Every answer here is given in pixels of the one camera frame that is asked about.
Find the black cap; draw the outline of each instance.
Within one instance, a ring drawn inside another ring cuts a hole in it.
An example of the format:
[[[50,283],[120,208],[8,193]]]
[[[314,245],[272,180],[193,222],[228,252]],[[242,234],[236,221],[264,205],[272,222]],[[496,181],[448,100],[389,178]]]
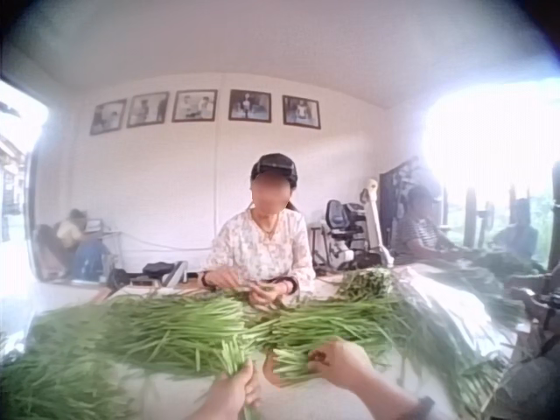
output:
[[[423,185],[417,185],[410,188],[409,194],[407,195],[407,203],[409,205],[417,200],[431,200],[437,202],[437,200],[434,199],[434,196],[431,195],[430,190]]]
[[[256,164],[253,165],[251,181],[254,181],[256,177],[265,172],[275,172],[286,178],[291,188],[296,188],[296,186],[298,186],[296,164],[282,153],[270,153],[269,155],[261,156]]]

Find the bracelet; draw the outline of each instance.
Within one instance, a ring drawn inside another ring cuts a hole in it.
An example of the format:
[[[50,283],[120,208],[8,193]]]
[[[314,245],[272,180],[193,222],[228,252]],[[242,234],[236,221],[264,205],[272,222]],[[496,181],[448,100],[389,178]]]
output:
[[[287,290],[288,295],[293,295],[298,290],[298,282],[291,277],[279,277],[272,280],[273,284],[286,282],[291,284],[291,290]]]
[[[202,277],[200,278],[200,283],[202,284],[202,287],[206,287],[210,291],[215,291],[216,287],[211,285],[211,284],[208,284],[208,282],[207,282],[207,274],[208,274],[208,271],[205,271],[205,272],[202,273]]]

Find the woman's right hand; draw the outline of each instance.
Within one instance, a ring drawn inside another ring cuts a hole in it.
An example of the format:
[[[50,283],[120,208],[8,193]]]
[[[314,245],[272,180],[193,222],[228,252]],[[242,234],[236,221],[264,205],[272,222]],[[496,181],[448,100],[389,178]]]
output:
[[[355,392],[365,376],[377,375],[366,351],[355,343],[336,339],[310,353],[309,370],[332,385]]]
[[[219,289],[234,289],[240,286],[239,274],[230,267],[221,267],[213,271],[208,271],[204,277],[209,286]]]

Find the floral blouse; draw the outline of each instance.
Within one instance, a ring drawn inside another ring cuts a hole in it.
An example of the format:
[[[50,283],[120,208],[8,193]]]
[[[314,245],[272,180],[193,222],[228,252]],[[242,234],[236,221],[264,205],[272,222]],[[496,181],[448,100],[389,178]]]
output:
[[[226,222],[213,241],[205,270],[232,267],[242,281],[293,278],[301,291],[312,291],[315,271],[304,216],[284,209],[269,238],[255,223],[250,210]]]

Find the picture frame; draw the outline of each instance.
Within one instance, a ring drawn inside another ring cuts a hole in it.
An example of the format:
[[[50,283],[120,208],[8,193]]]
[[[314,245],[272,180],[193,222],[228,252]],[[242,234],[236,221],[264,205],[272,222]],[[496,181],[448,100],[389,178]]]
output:
[[[137,94],[130,101],[127,128],[163,124],[167,112],[169,92]]]
[[[126,110],[126,99],[100,103],[95,106],[92,118],[90,136],[118,131],[123,126],[124,111]]]
[[[283,123],[321,130],[319,101],[298,96],[282,96]]]
[[[272,95],[267,92],[232,89],[229,93],[230,121],[272,122]]]
[[[216,120],[217,89],[179,90],[175,94],[173,123],[200,123]]]

